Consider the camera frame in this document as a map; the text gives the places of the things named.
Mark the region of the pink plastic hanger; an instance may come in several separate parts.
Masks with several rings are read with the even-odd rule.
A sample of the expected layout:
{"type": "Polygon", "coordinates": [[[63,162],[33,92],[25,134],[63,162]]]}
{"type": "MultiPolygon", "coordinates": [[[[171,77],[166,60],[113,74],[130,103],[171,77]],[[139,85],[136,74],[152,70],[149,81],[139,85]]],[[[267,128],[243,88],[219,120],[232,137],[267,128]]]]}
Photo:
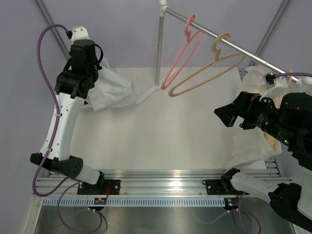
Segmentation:
{"type": "Polygon", "coordinates": [[[175,78],[179,75],[179,73],[184,68],[186,63],[192,57],[195,50],[197,49],[197,47],[199,46],[199,44],[201,43],[201,41],[203,39],[204,34],[201,31],[197,30],[196,32],[192,33],[192,31],[190,29],[191,23],[194,22],[195,19],[196,19],[195,14],[192,14],[188,17],[188,19],[186,21],[185,28],[184,28],[184,36],[186,37],[186,42],[185,42],[183,48],[181,49],[181,51],[179,52],[179,54],[177,55],[175,61],[171,65],[171,68],[168,71],[167,75],[165,76],[165,78],[161,84],[161,90],[166,90],[169,87],[169,85],[171,85],[171,83],[175,80],[175,78]],[[172,72],[176,68],[176,65],[178,64],[180,59],[183,57],[183,54],[186,52],[188,47],[192,44],[192,42],[196,38],[198,38],[198,40],[197,40],[196,44],[194,45],[193,49],[190,51],[190,53],[188,54],[186,59],[182,62],[179,69],[172,75],[172,72]]]}

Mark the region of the cream white garment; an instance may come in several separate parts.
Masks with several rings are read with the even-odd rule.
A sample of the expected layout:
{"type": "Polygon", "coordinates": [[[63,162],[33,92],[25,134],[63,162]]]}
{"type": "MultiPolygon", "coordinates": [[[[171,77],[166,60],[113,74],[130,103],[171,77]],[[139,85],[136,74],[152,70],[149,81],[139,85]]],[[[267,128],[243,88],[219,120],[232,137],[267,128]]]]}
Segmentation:
{"type": "MultiPolygon", "coordinates": [[[[246,72],[237,94],[246,91],[263,95],[267,91],[264,76],[270,70],[259,65],[247,67],[246,72]]],[[[281,143],[279,141],[259,128],[243,130],[239,127],[242,121],[243,119],[238,117],[233,126],[234,149],[227,164],[227,169],[247,168],[253,163],[267,160],[282,153],[281,143]]]]}

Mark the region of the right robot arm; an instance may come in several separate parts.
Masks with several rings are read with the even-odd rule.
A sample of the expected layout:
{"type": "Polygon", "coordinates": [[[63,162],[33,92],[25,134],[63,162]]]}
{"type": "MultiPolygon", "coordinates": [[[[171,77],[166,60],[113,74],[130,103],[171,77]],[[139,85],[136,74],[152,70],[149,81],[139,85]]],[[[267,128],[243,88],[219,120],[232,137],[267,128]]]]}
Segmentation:
{"type": "Polygon", "coordinates": [[[273,100],[257,93],[241,92],[228,105],[216,108],[226,127],[238,117],[243,130],[260,129],[284,145],[296,168],[301,171],[300,184],[270,183],[232,166],[221,179],[226,193],[242,192],[269,204],[282,219],[312,231],[312,97],[307,93],[288,93],[276,107],[273,100]]]}

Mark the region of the white satin garment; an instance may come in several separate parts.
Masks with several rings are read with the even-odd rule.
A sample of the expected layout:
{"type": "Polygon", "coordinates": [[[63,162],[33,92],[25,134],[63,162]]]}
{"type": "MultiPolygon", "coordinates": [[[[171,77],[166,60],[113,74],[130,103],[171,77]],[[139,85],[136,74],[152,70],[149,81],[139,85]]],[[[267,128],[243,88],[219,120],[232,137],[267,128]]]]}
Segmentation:
{"type": "Polygon", "coordinates": [[[83,108],[98,111],[105,107],[119,108],[131,105],[137,98],[134,84],[110,69],[106,58],[101,62],[95,87],[88,92],[83,108]]]}

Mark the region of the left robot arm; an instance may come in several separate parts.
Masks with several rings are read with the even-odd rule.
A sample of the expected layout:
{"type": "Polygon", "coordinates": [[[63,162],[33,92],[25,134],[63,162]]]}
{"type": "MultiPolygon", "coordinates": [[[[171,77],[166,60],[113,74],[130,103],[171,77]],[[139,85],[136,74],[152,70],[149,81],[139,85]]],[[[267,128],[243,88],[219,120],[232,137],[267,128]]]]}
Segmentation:
{"type": "Polygon", "coordinates": [[[76,40],[71,45],[71,57],[56,79],[53,94],[57,102],[45,143],[38,153],[31,154],[30,162],[39,168],[88,183],[93,193],[100,194],[105,189],[100,172],[70,153],[78,114],[101,69],[100,58],[96,56],[97,47],[90,39],[76,40]]]}

